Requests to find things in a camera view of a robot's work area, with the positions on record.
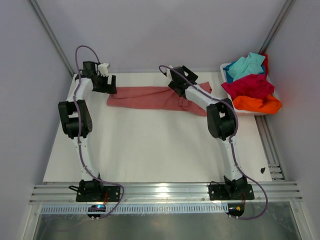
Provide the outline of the salmon pink t shirt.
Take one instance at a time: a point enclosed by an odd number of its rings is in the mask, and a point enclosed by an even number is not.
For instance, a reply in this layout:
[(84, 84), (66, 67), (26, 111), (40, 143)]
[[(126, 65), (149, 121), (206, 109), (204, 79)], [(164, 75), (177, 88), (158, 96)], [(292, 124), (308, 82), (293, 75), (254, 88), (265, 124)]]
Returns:
[(207, 115), (196, 103), (179, 96), (168, 86), (118, 87), (116, 94), (109, 95), (106, 104), (130, 109), (189, 112), (201, 117)]

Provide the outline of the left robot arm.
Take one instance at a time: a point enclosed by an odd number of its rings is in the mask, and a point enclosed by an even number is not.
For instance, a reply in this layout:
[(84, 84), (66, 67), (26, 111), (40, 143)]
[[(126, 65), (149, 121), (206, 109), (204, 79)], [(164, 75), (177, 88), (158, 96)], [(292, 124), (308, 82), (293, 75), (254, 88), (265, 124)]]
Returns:
[(94, 164), (91, 147), (93, 121), (86, 103), (91, 92), (116, 94), (116, 76), (109, 76), (109, 64), (85, 61), (74, 78), (75, 86), (65, 101), (58, 103), (62, 130), (72, 140), (80, 162), (81, 179), (77, 186), (68, 188), (76, 192), (77, 202), (118, 202), (120, 187), (103, 183)]

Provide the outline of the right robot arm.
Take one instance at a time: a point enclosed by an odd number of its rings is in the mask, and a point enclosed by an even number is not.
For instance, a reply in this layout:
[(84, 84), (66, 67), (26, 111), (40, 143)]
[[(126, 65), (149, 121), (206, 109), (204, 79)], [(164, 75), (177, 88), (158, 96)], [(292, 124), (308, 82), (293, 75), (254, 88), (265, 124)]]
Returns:
[(196, 83), (198, 76), (185, 66), (168, 66), (164, 75), (170, 78), (168, 86), (175, 93), (206, 112), (208, 131), (217, 139), (224, 164), (224, 193), (228, 199), (243, 200), (248, 181), (237, 163), (234, 140), (238, 131), (238, 118), (231, 100), (219, 98), (204, 90)]

